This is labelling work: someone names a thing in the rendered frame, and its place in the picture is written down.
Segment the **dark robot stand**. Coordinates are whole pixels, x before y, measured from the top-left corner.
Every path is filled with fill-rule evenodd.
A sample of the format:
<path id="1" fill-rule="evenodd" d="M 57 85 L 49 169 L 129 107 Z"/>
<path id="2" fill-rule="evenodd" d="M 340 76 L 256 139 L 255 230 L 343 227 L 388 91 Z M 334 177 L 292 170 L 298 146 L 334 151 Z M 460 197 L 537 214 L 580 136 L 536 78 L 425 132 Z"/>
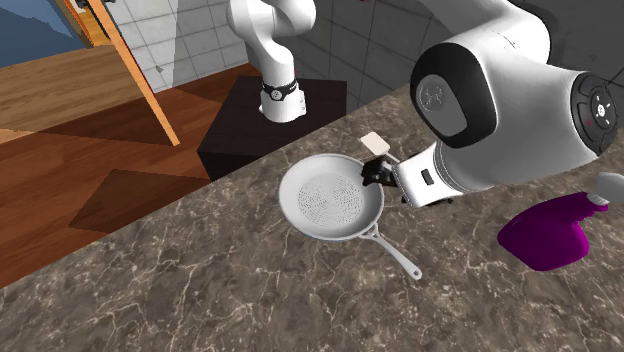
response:
<path id="1" fill-rule="evenodd" d="M 202 140 L 197 154 L 210 180 L 222 178 L 346 115 L 347 83 L 300 79 L 307 113 L 276 123 L 259 112 L 261 78 L 241 76 Z"/>

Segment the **purple spray bottle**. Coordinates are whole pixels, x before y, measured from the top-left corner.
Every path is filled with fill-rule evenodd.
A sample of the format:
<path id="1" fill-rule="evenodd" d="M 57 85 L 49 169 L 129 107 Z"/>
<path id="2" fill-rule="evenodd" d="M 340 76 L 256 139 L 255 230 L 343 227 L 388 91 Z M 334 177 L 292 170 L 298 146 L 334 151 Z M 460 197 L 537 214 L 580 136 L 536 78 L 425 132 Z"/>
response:
<path id="1" fill-rule="evenodd" d="M 497 241 L 535 271 L 550 271 L 585 257 L 590 250 L 580 223 L 611 203 L 624 204 L 624 175 L 599 172 L 591 192 L 535 204 L 512 218 Z"/>

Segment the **cream spatula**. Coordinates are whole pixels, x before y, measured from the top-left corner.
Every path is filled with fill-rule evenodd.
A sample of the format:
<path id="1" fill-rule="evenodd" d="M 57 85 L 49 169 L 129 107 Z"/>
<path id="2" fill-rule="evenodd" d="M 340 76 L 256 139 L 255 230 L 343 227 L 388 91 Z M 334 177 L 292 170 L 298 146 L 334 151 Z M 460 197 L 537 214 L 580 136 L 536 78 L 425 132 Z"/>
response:
<path id="1" fill-rule="evenodd" d="M 371 131 L 360 138 L 361 143 L 376 156 L 389 157 L 393 162 L 399 163 L 400 160 L 389 153 L 390 145 L 376 132 Z"/>

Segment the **white frying pan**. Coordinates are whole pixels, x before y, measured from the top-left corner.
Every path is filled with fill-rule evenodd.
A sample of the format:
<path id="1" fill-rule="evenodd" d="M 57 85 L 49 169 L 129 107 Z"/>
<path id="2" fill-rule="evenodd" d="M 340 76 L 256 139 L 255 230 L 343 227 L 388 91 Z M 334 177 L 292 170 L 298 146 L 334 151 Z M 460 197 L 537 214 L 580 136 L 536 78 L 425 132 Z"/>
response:
<path id="1" fill-rule="evenodd" d="M 281 179 L 280 208 L 302 234 L 322 241 L 355 238 L 382 246 L 414 280 L 421 269 L 387 242 L 379 231 L 385 196 L 382 186 L 365 186 L 363 163 L 342 154 L 317 154 L 294 164 Z"/>

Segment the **orange wooden door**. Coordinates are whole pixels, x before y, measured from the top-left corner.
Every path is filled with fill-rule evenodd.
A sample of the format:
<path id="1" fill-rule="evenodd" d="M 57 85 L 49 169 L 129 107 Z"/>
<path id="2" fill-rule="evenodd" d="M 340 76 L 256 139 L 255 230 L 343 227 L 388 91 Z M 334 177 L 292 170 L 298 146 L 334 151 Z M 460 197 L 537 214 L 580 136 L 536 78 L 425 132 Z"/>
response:
<path id="1" fill-rule="evenodd" d="M 121 0 L 52 0 L 85 45 L 77 64 L 94 77 L 82 80 L 87 100 L 89 138 L 176 146 L 179 138 L 167 119 L 144 70 L 136 60 L 108 5 Z"/>

